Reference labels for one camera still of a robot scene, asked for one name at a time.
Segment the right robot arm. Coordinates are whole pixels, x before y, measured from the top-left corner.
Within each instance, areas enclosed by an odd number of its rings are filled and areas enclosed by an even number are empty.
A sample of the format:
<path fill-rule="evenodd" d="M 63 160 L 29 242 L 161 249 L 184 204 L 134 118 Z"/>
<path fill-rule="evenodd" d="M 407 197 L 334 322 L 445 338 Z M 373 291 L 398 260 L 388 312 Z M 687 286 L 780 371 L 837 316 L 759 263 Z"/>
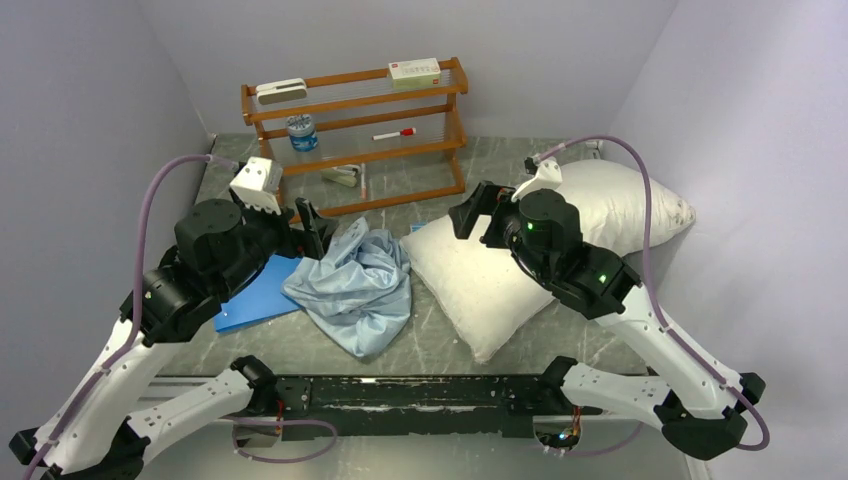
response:
<path fill-rule="evenodd" d="M 709 355 L 651 296 L 647 283 L 619 255 L 583 239 L 580 214 L 551 189 L 520 200 L 512 189 L 480 183 L 450 208 L 453 233 L 466 240 L 482 215 L 480 238 L 505 249 L 521 271 L 563 306 L 623 340 L 653 370 L 637 378 L 597 370 L 558 356 L 540 376 L 539 398 L 550 413 L 595 407 L 653 427 L 682 453 L 711 460 L 742 439 L 765 390 L 754 372 L 738 373 Z"/>

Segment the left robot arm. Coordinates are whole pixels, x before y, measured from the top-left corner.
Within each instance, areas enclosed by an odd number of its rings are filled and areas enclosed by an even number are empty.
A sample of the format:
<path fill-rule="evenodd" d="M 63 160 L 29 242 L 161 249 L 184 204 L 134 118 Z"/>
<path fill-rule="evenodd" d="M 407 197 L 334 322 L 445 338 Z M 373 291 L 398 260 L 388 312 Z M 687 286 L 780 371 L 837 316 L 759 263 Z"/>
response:
<path fill-rule="evenodd" d="M 210 422 L 261 416 L 280 401 L 277 376 L 252 355 L 211 382 L 148 410 L 135 402 L 151 380 L 254 281 L 275 256 L 322 258 L 338 223 L 306 199 L 266 211 L 206 200 L 174 228 L 159 265 L 135 278 L 110 337 L 72 396 L 9 447 L 47 479 L 134 479 L 160 452 Z"/>

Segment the white pillow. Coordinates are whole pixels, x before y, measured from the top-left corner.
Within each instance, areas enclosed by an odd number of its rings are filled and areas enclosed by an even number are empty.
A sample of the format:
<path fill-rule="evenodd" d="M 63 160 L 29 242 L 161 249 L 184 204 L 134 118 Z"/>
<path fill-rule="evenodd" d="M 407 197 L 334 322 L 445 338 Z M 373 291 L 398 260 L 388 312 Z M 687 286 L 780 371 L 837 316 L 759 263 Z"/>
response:
<path fill-rule="evenodd" d="M 645 202 L 637 170 L 605 160 L 561 166 L 558 193 L 576 206 L 584 241 L 620 256 L 638 252 L 643 238 L 663 244 L 695 221 L 694 208 L 657 181 Z M 400 244 L 413 271 L 434 294 L 477 363 L 488 362 L 552 295 L 521 272 L 505 250 L 480 243 L 489 226 L 482 216 L 472 236 L 458 240 L 444 215 L 404 236 Z"/>

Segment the light blue pillowcase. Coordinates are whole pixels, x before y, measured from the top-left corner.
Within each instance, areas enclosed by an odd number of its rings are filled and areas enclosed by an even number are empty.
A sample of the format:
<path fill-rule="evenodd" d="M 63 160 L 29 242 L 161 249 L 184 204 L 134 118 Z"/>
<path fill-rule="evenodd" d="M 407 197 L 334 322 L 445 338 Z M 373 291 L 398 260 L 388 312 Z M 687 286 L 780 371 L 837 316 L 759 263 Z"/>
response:
<path fill-rule="evenodd" d="M 411 317 L 410 271 L 399 240 L 360 217 L 322 259 L 303 259 L 281 293 L 339 347 L 365 359 L 383 351 Z"/>

